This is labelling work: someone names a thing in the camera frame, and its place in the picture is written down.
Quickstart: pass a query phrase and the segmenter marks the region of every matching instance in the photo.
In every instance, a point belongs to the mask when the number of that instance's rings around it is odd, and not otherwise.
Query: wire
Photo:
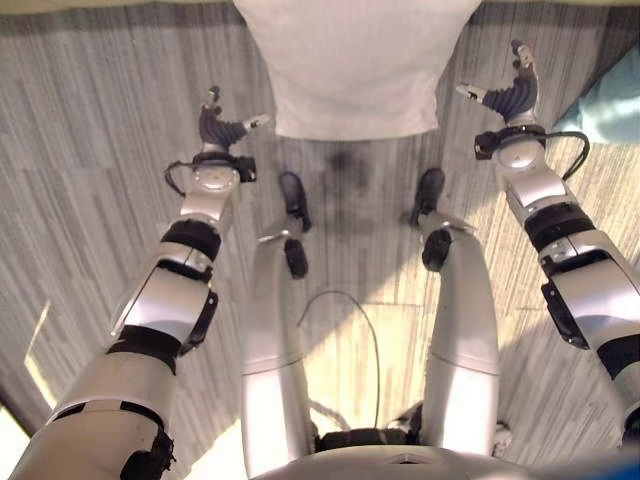
[[[555,138],[555,137],[574,137],[582,140],[583,146],[582,151],[578,154],[573,163],[569,166],[566,172],[562,175],[562,180],[565,182],[569,180],[580,168],[584,165],[584,162],[587,160],[587,156],[589,155],[589,150],[591,150],[591,144],[589,143],[589,138],[582,132],[554,132],[546,134],[547,138]]]
[[[501,146],[504,147],[506,145],[514,144],[525,140],[526,138],[535,138],[537,140],[547,140],[549,138],[556,137],[572,137],[579,138],[582,140],[582,150],[573,161],[573,163],[569,166],[566,172],[562,175],[562,180],[565,182],[569,180],[580,168],[584,165],[584,162],[587,160],[587,156],[589,155],[589,150],[591,150],[591,144],[589,143],[589,138],[582,132],[553,132],[553,133],[534,133],[528,132],[525,136],[519,136],[512,139],[505,140]]]
[[[164,181],[167,183],[167,185],[169,185],[169,187],[171,187],[171,190],[173,190],[182,198],[184,198],[185,193],[182,190],[180,190],[175,180],[173,179],[173,175],[171,173],[176,168],[182,168],[182,167],[189,167],[193,170],[194,165],[192,163],[184,163],[179,160],[177,162],[171,163],[167,168],[164,169]]]
[[[376,428],[378,426],[378,414],[380,413],[380,352],[378,350],[378,337],[376,336],[376,331],[373,328],[373,324],[371,323],[371,319],[369,318],[369,315],[367,315],[367,312],[364,311],[364,308],[362,308],[362,304],[360,304],[360,302],[358,302],[358,300],[356,300],[353,295],[351,295],[350,293],[347,292],[343,292],[342,290],[323,290],[320,293],[315,294],[313,297],[311,297],[309,299],[309,301],[307,302],[307,305],[304,307],[304,311],[302,312],[302,315],[300,315],[300,319],[298,320],[298,322],[296,323],[296,326],[300,326],[302,324],[302,322],[304,321],[305,317],[307,316],[307,313],[309,312],[309,309],[311,308],[311,305],[313,304],[313,302],[315,302],[317,299],[319,299],[320,297],[323,297],[325,295],[329,295],[329,294],[336,294],[336,295],[342,295],[344,297],[347,297],[349,300],[351,300],[351,302],[358,308],[358,310],[360,310],[360,313],[362,313],[362,315],[364,316],[364,319],[367,322],[367,325],[369,326],[369,330],[371,331],[371,338],[373,340],[373,347],[375,350],[375,354],[376,354],[376,417],[375,420],[373,422],[373,428]]]

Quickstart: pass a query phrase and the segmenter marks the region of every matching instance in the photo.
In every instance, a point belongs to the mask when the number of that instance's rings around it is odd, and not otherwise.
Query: blue object
[[[553,128],[594,143],[640,144],[640,43],[581,97]]]

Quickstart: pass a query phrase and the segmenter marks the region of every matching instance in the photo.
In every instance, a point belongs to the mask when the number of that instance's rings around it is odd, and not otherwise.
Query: floor
[[[533,249],[498,194],[473,136],[497,119],[454,95],[459,81],[508,85],[511,38],[538,59],[546,126],[640,35],[640,8],[483,4],[463,31],[438,88],[440,129],[392,141],[320,143],[266,128],[238,151],[259,181],[226,239],[215,286],[222,299],[205,345],[181,361],[172,434],[183,478],[238,416],[238,331],[252,251],[283,209],[277,175],[298,172],[315,228],[297,310],[324,289],[354,295],[380,338],[381,423],[418,401],[438,280],[405,226],[419,174],[442,166],[442,208],[477,227],[485,248],[501,345],[500,417],[509,460],[562,460],[614,446],[620,435],[606,381],[589,352],[564,344],[548,318]],[[27,429],[109,341],[109,317],[126,282],[180,201],[161,172],[198,149],[201,94],[215,81],[225,114],[273,112],[260,53],[231,4],[76,10],[0,17],[0,402]],[[562,170],[578,142],[555,141]],[[640,258],[640,147],[594,145],[571,187],[595,223]],[[327,295],[302,325],[314,418],[371,425],[373,347],[347,300]]]

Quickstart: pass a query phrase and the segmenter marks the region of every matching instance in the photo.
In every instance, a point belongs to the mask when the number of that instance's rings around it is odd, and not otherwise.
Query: white towel
[[[267,63],[276,133],[313,140],[437,128],[435,89],[479,0],[235,0]]]

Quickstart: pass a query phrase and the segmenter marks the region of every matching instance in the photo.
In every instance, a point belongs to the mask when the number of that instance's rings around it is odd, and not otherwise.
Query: robot forearm
[[[218,122],[218,113],[203,108],[203,152],[184,164],[193,188],[118,309],[118,339],[76,379],[11,479],[159,479],[169,469],[176,360],[205,338],[218,303],[213,262],[240,182],[255,180],[253,159],[227,150],[263,117],[247,126]]]
[[[597,353],[620,401],[625,438],[640,437],[640,276],[580,208],[564,182],[568,175],[561,178],[546,165],[549,135],[536,120],[533,56],[518,41],[513,50],[519,57],[513,87],[459,87],[507,125],[476,137],[476,158],[493,158],[509,207],[538,252],[549,279],[542,293],[560,335]],[[584,159],[588,139],[576,136],[585,141]]]

